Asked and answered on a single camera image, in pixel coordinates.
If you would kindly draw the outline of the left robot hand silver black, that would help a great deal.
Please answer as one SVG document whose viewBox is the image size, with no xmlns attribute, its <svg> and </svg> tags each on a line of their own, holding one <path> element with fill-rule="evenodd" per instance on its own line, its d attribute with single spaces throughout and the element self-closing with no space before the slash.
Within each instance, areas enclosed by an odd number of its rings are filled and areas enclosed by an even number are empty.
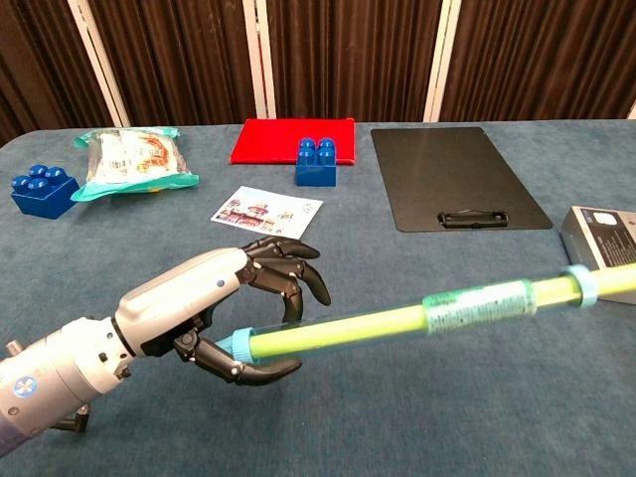
<svg viewBox="0 0 636 477">
<path fill-rule="evenodd" d="M 284 237 L 213 249 L 126 293 L 114 313 L 113 327 L 133 356 L 161 357 L 175 350 L 183 361 L 194 362 L 228 383 L 273 383 L 299 369 L 300 361 L 250 364 L 199 334 L 211 326 L 218 304 L 244 284 L 281 296 L 286 325 L 302 318 L 303 284 L 320 303 L 330 305 L 327 286 L 309 263 L 319 255 L 301 240 Z"/>
</svg>

